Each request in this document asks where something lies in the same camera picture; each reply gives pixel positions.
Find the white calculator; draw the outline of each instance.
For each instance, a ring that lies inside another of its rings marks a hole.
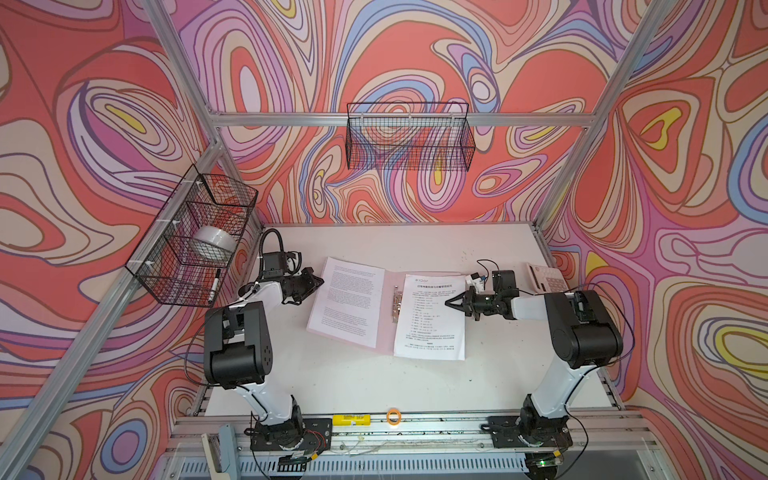
[[[568,290],[568,284],[565,282],[563,274],[556,268],[526,263],[525,271],[528,272],[536,293],[564,292]]]

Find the paper sheet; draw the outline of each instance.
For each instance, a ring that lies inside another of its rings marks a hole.
[[[465,317],[445,301],[465,290],[463,276],[406,276],[395,356],[463,360]]]
[[[306,328],[375,348],[384,272],[328,257]]]

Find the colorful patterned wall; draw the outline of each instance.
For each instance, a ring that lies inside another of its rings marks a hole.
[[[643,2],[193,0],[172,7],[211,107],[346,111],[463,99],[475,112],[589,112]],[[533,220],[578,130],[477,127],[471,170],[350,172],[344,128],[222,130],[268,223]]]
[[[207,146],[140,4],[0,2],[0,441]],[[140,291],[25,478],[146,478],[197,314]]]
[[[680,2],[547,230],[633,324],[612,375],[681,478],[768,478],[766,78],[767,3]]]

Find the black wire basket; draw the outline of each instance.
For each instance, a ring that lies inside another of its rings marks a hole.
[[[213,306],[257,196],[255,189],[239,180],[198,173],[147,257],[138,266],[126,268],[159,303]],[[203,228],[225,232],[220,235],[234,240],[233,249],[197,238]]]
[[[346,105],[350,170],[463,170],[475,155],[469,104],[352,102]]]

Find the roll of tape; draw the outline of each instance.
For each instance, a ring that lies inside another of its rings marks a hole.
[[[397,414],[397,420],[392,420],[392,414]],[[398,409],[389,409],[389,411],[386,413],[386,421],[390,425],[400,425],[400,421],[402,420],[402,415],[400,414],[400,411]]]

